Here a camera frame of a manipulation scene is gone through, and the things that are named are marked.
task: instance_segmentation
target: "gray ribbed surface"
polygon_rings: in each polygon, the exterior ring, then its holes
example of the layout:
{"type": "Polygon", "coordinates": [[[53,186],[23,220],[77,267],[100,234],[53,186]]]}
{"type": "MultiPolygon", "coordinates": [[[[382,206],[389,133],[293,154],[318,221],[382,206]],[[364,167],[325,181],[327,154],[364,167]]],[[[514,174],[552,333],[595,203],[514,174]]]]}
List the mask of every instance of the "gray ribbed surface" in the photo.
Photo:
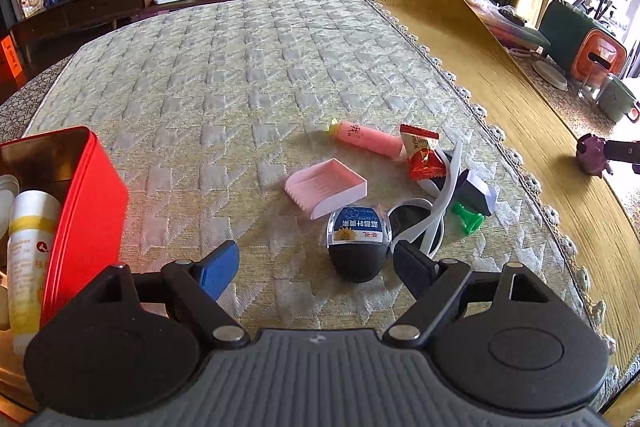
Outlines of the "gray ribbed surface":
{"type": "Polygon", "coordinates": [[[445,388],[415,351],[386,347],[372,330],[263,332],[240,351],[216,353],[170,403],[112,421],[50,410],[37,427],[516,427],[605,426],[589,410],[556,420],[501,417],[445,388]]]}

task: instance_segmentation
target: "pink tube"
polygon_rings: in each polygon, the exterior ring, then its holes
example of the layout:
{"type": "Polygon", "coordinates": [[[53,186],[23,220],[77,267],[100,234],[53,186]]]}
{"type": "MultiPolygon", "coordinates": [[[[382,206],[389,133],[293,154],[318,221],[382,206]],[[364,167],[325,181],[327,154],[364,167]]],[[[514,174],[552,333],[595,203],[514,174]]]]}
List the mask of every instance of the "pink tube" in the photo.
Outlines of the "pink tube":
{"type": "Polygon", "coordinates": [[[391,136],[386,132],[349,121],[338,122],[334,118],[329,125],[329,134],[343,142],[392,159],[398,158],[402,152],[402,140],[399,136],[391,136]]]}

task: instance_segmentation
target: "sunflower image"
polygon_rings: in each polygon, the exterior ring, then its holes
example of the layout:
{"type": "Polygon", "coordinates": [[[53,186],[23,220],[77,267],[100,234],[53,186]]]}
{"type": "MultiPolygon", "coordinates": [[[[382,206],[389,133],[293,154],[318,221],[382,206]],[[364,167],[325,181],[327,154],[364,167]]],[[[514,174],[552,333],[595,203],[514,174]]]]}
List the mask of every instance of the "sunflower image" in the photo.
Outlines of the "sunflower image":
{"type": "Polygon", "coordinates": [[[334,241],[354,241],[356,233],[354,230],[341,228],[334,232],[334,241]]]}

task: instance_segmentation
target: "wooden drawer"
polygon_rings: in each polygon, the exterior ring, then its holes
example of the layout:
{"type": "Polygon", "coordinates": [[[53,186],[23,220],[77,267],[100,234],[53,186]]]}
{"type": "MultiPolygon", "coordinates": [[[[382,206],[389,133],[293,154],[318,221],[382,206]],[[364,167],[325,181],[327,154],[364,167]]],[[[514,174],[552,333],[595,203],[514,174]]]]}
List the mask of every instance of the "wooden drawer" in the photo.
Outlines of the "wooden drawer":
{"type": "Polygon", "coordinates": [[[15,43],[25,46],[31,42],[55,35],[66,27],[63,7],[56,7],[21,20],[11,28],[15,43]]]}
{"type": "Polygon", "coordinates": [[[69,26],[115,19],[144,7],[145,0],[76,0],[65,5],[69,26]]]}

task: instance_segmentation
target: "green mug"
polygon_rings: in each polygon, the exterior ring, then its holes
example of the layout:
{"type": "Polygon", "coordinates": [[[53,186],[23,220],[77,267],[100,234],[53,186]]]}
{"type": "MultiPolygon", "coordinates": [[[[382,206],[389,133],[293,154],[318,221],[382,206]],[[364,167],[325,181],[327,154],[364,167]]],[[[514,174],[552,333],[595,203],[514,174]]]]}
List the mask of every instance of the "green mug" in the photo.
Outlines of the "green mug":
{"type": "Polygon", "coordinates": [[[640,102],[618,77],[610,75],[610,83],[598,97],[598,108],[614,122],[625,116],[633,123],[640,120],[640,102]]]}

